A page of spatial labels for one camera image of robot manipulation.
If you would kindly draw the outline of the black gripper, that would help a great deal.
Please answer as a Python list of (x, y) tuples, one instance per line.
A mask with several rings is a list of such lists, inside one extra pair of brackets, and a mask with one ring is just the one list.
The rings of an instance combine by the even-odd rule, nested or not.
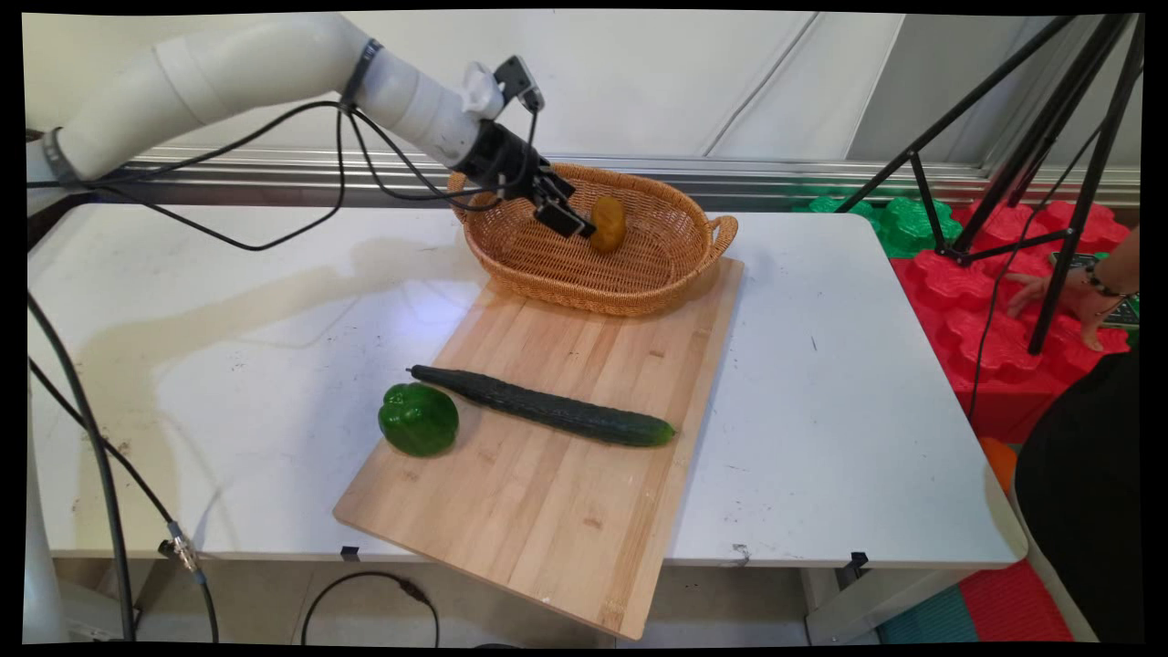
[(452, 203), (456, 207), (488, 207), (501, 200), (522, 198), (534, 205), (538, 224), (559, 237), (588, 240), (593, 236), (596, 224), (570, 207), (575, 187), (534, 148), (537, 124), (538, 119), (533, 118), (528, 136), (522, 138), (501, 123), (481, 123), (470, 154), (456, 164), (454, 171), (463, 174), (465, 182), (492, 193), (495, 200), (491, 203), (477, 201), (475, 192), (464, 191), (452, 198)]

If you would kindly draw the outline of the person's bare hand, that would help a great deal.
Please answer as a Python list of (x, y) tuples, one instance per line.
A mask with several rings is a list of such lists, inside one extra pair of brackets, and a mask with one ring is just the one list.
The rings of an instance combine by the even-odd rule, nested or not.
[[(1101, 352), (1101, 343), (1098, 331), (1106, 317), (1118, 307), (1127, 297), (1118, 288), (1101, 278), (1101, 267), (1104, 262), (1096, 261), (1089, 267), (1072, 267), (1064, 281), (1064, 286), (1058, 296), (1061, 307), (1068, 310), (1080, 323), (1080, 336), (1084, 345), (1094, 352)], [(1026, 274), (1004, 274), (1004, 281), (1021, 284), (1021, 291), (1013, 296), (1006, 313), (1010, 317), (1017, 316), (1035, 300), (1042, 300), (1050, 288), (1051, 277), (1035, 277)]]

